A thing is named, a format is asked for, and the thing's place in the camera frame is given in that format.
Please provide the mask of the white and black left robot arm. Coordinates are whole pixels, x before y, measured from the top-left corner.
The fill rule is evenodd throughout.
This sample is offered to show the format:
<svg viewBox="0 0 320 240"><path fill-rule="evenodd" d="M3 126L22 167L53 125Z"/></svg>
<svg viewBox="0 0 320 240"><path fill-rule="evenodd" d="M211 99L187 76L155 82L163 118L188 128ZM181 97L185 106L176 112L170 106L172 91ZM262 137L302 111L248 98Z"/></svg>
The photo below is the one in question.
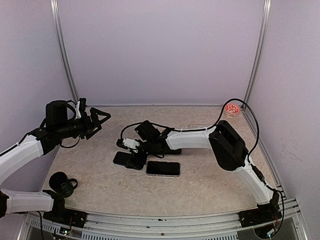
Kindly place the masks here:
<svg viewBox="0 0 320 240"><path fill-rule="evenodd" d="M27 163L44 156L61 145L64 139L89 140L111 118L107 112L94 107L86 112L86 98L78 102L55 100L45 107L45 118L38 128L26 133L15 145L0 154L0 181ZM49 212L63 223L70 218L65 200L53 191L14 191L1 188L0 216L25 212Z"/></svg>

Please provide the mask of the black smartphone with teal edge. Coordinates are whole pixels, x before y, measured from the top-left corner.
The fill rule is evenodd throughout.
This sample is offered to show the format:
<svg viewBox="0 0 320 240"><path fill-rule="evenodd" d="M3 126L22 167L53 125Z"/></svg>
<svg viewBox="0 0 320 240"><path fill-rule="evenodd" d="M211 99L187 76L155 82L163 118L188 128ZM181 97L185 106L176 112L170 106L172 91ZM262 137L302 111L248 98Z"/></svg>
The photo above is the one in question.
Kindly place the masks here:
<svg viewBox="0 0 320 240"><path fill-rule="evenodd" d="M169 148L166 148L162 152L163 152L164 155L180 155L182 153L182 150L181 149L169 149Z"/></svg>

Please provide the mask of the black phone with purple edge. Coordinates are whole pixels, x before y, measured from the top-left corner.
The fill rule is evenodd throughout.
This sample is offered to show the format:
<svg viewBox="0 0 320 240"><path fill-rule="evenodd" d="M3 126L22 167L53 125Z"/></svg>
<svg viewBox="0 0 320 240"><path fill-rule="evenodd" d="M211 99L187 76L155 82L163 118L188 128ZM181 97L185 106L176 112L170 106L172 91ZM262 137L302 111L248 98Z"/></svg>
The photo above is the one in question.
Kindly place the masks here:
<svg viewBox="0 0 320 240"><path fill-rule="evenodd" d="M131 153L118 151L114 156L113 163L115 165L126 166L131 157Z"/></svg>

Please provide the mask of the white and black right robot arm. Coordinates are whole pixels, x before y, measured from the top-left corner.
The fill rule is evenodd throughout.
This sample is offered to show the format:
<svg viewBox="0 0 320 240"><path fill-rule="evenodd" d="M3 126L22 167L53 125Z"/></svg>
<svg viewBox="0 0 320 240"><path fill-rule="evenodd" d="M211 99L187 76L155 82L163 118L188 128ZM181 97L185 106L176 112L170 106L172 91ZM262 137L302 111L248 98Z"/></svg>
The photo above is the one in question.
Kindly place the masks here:
<svg viewBox="0 0 320 240"><path fill-rule="evenodd" d="M134 127L140 139L121 136L118 146L145 156L166 155L182 149L212 150L218 165L236 174L251 190L257 203L255 216L260 222L268 221L280 210L277 190L268 186L263 173L251 159L245 141L226 120L194 129L164 127L159 131L159 125L148 120L135 123Z"/></svg>

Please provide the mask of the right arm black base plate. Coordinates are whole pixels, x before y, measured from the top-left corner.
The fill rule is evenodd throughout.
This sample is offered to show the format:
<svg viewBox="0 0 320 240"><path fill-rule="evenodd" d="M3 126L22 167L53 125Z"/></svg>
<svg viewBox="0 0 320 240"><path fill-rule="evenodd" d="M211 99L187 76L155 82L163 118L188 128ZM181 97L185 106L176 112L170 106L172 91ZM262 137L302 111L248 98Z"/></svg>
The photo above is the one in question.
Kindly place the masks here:
<svg viewBox="0 0 320 240"><path fill-rule="evenodd" d="M238 215L242 228L260 225L282 218L282 212L280 210L271 213L270 211L259 208L240 211Z"/></svg>

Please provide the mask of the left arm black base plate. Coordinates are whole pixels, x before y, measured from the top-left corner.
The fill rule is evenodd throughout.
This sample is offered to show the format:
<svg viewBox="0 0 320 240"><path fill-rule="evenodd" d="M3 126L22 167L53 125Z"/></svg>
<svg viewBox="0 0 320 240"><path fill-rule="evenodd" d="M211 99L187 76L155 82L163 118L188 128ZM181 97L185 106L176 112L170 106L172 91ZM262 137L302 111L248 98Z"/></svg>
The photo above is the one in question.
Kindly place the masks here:
<svg viewBox="0 0 320 240"><path fill-rule="evenodd" d="M70 227L84 228L88 214L84 211L64 209L62 212L44 212L43 218L54 223L67 225Z"/></svg>

